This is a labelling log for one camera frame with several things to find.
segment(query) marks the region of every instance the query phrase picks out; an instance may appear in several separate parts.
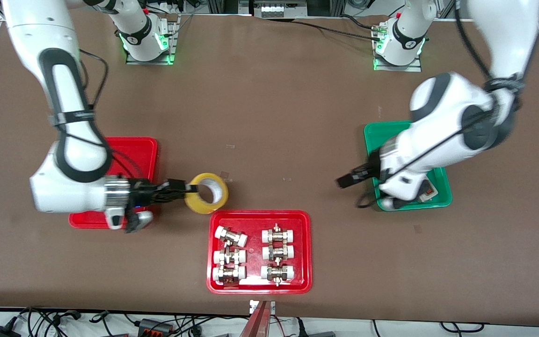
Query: red wire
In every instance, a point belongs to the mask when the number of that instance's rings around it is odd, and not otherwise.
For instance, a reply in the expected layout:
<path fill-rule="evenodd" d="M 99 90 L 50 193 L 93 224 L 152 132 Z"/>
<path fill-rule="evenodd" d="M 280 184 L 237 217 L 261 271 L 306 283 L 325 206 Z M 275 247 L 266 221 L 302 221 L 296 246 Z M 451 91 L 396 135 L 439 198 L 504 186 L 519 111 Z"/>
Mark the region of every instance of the red wire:
<path fill-rule="evenodd" d="M 278 326 L 280 326 L 280 330 L 282 330 L 282 337 L 286 337 L 286 333 L 284 333 L 284 328 L 282 328 L 282 323 L 280 322 L 280 319 L 278 319 L 278 316 L 274 315 L 274 318 L 276 319 L 276 322 L 278 322 Z"/>

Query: yellow tape roll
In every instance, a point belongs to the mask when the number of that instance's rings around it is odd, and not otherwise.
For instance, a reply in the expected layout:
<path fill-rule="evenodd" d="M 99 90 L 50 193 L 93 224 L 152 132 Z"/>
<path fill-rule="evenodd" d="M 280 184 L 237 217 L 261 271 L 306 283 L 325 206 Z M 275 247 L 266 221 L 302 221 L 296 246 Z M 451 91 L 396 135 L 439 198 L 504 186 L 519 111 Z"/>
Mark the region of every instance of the yellow tape roll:
<path fill-rule="evenodd" d="M 222 178 L 213 173 L 201 173 L 196 176 L 189 185 L 203 185 L 207 186 L 213 195 L 213 202 L 207 203 L 207 201 L 201 199 L 199 193 L 187 193 L 184 197 L 186 205 L 192 209 L 192 211 L 199 214 L 213 213 L 223 205 L 226 205 L 228 200 L 228 187 Z"/>

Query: tape roll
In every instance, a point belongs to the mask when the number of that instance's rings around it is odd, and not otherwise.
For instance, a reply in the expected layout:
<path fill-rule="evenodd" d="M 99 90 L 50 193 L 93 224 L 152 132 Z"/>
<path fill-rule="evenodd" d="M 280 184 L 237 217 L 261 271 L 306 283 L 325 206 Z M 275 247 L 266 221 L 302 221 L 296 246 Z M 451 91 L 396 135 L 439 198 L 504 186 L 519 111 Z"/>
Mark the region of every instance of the tape roll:
<path fill-rule="evenodd" d="M 203 185 L 211 190 L 213 202 L 208 203 L 203 200 L 199 193 L 187 193 L 184 196 L 184 202 L 192 209 L 193 212 L 199 214 L 213 213 L 223 205 L 226 205 L 228 200 L 228 187 L 226 183 L 218 175 L 213 173 L 201 173 L 196 176 L 189 185 Z"/>

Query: brown tabletop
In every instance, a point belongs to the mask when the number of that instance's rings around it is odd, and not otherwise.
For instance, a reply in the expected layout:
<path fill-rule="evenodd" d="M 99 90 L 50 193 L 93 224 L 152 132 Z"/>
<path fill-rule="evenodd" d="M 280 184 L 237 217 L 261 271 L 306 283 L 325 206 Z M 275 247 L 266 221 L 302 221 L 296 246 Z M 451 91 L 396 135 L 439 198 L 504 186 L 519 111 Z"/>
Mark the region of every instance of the brown tabletop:
<path fill-rule="evenodd" d="M 539 46 L 512 137 L 447 169 L 453 203 L 385 213 L 355 209 L 365 187 L 339 190 L 334 179 L 362 163 L 364 125 L 407 119 L 411 92 L 428 77 L 458 71 L 483 83 L 453 23 L 430 28 L 423 72 L 392 73 L 372 70 L 366 40 L 240 16 L 194 17 L 173 66 L 126 66 L 109 18 L 73 18 L 81 48 L 111 66 L 97 107 L 103 134 L 158 139 L 160 177 L 229 173 L 227 208 L 308 212 L 313 287 L 210 293 L 209 216 L 182 201 L 131 235 L 75 230 L 67 215 L 37 212 L 28 178 L 56 133 L 43 90 L 2 29 L 0 306 L 246 314 L 250 299 L 265 298 L 286 316 L 539 325 Z M 84 62 L 92 97 L 101 65 Z"/>

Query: red tray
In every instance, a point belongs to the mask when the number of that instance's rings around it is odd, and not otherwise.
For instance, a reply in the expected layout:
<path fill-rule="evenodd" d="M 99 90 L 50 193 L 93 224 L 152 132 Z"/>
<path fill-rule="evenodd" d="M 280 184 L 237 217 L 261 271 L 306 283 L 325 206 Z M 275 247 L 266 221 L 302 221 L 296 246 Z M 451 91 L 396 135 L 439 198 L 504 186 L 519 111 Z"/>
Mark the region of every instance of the red tray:
<path fill-rule="evenodd" d="M 127 155 L 130 159 L 138 165 L 147 179 L 154 180 L 155 167 L 158 157 L 158 143 L 155 139 L 150 137 L 107 137 L 109 146 L 123 154 Z M 118 160 L 122 161 L 128 169 L 135 171 L 130 162 L 122 156 L 116 155 Z M 121 166 L 114 160 L 111 163 L 111 167 L 107 171 L 108 175 L 122 174 L 129 176 L 128 172 L 122 169 Z M 149 207 L 143 207 L 142 210 L 147 210 Z M 71 213 L 68 216 L 68 222 L 74 228 L 80 229 L 109 229 L 107 222 L 105 222 L 105 215 L 103 212 L 88 211 L 83 213 Z M 122 224 L 122 228 L 126 226 L 126 220 Z"/>
<path fill-rule="evenodd" d="M 283 230 L 293 230 L 295 257 L 284 261 L 293 266 L 295 278 L 276 286 L 274 282 L 261 278 L 261 265 L 269 262 L 263 260 L 261 247 L 267 243 L 261 242 L 261 231 L 272 229 L 274 224 Z M 247 252 L 247 278 L 240 280 L 238 285 L 223 286 L 214 281 L 211 276 L 213 267 L 213 252 L 223 248 L 223 242 L 216 239 L 214 234 L 218 226 L 229 228 L 232 232 L 242 232 L 248 235 L 244 249 Z M 214 294 L 304 294 L 312 286 L 311 264 L 311 220 L 304 211 L 216 211 L 210 220 L 209 244 L 207 251 L 207 288 Z"/>

